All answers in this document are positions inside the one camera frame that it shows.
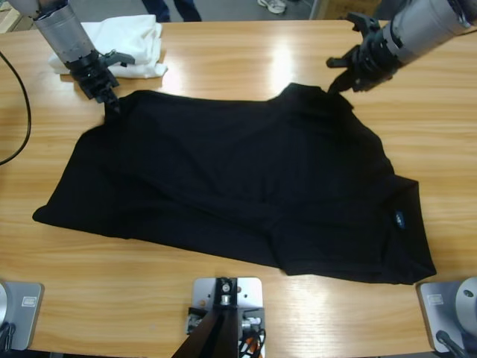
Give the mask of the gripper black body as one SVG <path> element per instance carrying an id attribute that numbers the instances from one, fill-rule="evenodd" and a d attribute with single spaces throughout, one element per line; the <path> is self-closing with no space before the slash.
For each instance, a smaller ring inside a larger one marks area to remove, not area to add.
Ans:
<path id="1" fill-rule="evenodd" d="M 112 54 L 89 54 L 69 62 L 70 75 L 77 81 L 88 99 L 104 103 L 104 100 L 110 97 L 110 91 L 119 85 L 109 70 L 112 57 Z"/>
<path id="2" fill-rule="evenodd" d="M 362 36 L 362 43 L 355 45 L 342 57 L 331 57 L 326 61 L 329 68 L 342 68 L 356 74 L 355 92 L 369 91 L 377 85 L 392 79 L 401 67 L 397 55 L 388 45 L 403 46 L 401 36 L 389 28 L 391 38 L 385 38 L 385 28 L 367 30 L 353 29 Z"/>

